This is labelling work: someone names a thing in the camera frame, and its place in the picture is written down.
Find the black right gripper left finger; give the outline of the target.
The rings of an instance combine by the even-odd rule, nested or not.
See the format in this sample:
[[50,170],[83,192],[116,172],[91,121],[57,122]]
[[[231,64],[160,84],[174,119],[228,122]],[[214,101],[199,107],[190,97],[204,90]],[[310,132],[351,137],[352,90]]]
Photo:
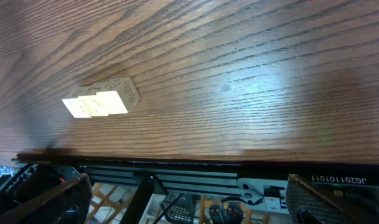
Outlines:
[[29,201],[0,212],[2,223],[85,223],[92,197],[87,174],[79,174]]

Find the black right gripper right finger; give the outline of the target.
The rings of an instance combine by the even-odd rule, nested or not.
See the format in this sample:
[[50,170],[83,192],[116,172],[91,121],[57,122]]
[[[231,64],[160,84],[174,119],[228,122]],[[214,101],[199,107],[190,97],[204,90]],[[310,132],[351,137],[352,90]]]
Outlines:
[[291,174],[285,199],[295,224],[379,224],[379,201],[366,190],[323,187]]

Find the wooden block with dots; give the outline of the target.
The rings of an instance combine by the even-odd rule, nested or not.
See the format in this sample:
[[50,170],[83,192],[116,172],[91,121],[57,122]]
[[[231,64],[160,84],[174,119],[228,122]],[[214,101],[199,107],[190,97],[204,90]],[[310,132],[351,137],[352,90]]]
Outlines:
[[85,95],[87,89],[87,86],[80,86],[62,99],[63,104],[74,118],[91,118],[83,100],[79,99],[79,96]]

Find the wooden block with squiggle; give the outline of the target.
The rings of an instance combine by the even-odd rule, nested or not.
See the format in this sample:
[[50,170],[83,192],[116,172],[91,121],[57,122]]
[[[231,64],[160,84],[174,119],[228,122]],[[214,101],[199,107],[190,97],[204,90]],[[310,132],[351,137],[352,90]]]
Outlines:
[[99,82],[86,86],[84,90],[77,95],[77,97],[84,102],[85,109],[91,117],[108,116],[101,98],[96,95],[103,89],[104,84],[104,82]]

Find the wooden block number three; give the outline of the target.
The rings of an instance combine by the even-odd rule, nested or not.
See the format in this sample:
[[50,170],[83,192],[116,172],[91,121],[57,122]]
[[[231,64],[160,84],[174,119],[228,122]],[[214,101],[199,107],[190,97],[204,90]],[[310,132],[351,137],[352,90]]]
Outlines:
[[114,78],[96,92],[108,114],[126,114],[139,101],[140,95],[131,77]]

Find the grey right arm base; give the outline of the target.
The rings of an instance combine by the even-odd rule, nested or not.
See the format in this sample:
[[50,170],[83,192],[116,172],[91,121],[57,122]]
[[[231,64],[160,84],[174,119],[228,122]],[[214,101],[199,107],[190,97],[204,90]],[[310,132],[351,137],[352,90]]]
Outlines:
[[288,214],[286,180],[240,178],[237,186],[246,208]]

